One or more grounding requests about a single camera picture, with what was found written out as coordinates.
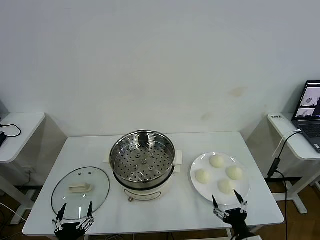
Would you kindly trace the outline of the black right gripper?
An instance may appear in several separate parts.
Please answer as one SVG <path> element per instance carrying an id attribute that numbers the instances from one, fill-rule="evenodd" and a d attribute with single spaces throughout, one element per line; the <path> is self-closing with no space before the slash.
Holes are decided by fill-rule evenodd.
<path id="1" fill-rule="evenodd" d="M 239 201 L 241 207 L 226 210 L 225 212 L 219 208 L 219 205 L 212 195 L 213 213 L 224 223 L 232 226 L 233 236 L 232 240 L 245 240 L 253 236 L 246 224 L 246 219 L 248 216 L 247 206 L 248 202 L 243 199 L 243 197 L 234 190 L 235 196 Z"/>

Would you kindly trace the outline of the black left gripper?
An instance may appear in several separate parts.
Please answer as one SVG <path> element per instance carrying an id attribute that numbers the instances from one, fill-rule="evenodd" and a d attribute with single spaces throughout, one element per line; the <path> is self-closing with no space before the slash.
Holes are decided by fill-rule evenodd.
<path id="1" fill-rule="evenodd" d="M 51 222 L 54 227 L 54 234 L 59 240 L 78 240 L 85 235 L 85 229 L 89 229 L 95 222 L 93 217 L 93 203 L 89 204 L 87 215 L 84 220 L 80 222 L 63 223 L 67 203 L 58 211 L 57 216 Z"/>

